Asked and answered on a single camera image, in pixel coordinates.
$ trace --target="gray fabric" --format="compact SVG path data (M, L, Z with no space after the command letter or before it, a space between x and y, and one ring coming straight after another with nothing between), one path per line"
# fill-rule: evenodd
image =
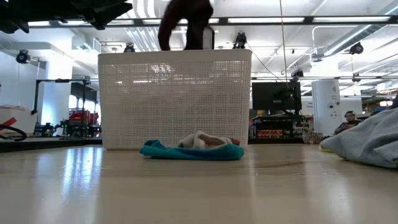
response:
M320 145L351 161L398 168L398 108L380 112Z

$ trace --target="black stand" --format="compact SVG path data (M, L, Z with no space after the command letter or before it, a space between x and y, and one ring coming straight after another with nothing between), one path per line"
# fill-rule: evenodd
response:
M56 79L56 80L36 80L36 89L35 89L35 102L34 102L34 108L30 112L31 115L37 114L37 101L39 98L39 84L41 82L49 82L49 83L70 83L70 82L83 82L83 106L81 108L81 126L80 126L80 137L85 137L86 134L86 128L83 130L84 123L85 123L85 102L86 102L86 86L88 84L88 80L70 80L70 79Z

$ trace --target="white box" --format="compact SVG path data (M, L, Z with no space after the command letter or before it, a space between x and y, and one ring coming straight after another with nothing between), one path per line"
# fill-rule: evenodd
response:
M26 134L33 134L37 121L37 114L31 115L30 111L22 111L12 108L0 108L0 124L3 124L10 119L15 120L15 123L13 123L11 127L20 129ZM16 132L3 129L0 131L0 133L14 134Z
M204 131L248 143L250 50L99 55L103 145L166 146Z

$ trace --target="teal cloth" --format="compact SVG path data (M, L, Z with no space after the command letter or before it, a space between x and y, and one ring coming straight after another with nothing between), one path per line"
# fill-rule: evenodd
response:
M188 159L203 161L233 161L242 158L244 150L240 146L227 144L217 149L184 149L165 147L159 140L149 140L139 151L153 159Z

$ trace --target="air duct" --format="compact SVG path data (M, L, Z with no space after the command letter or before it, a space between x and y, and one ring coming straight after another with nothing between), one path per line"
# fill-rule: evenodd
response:
M390 5L385 7L383 10L377 13L378 15L398 15L398 3L396 1L392 2ZM323 54L314 55L315 58L322 58L335 55L348 47L358 43L359 41L369 37L375 32L381 30L387 25L367 25L367 26L357 26L348 34L344 35L342 38L332 43L328 47L323 49Z

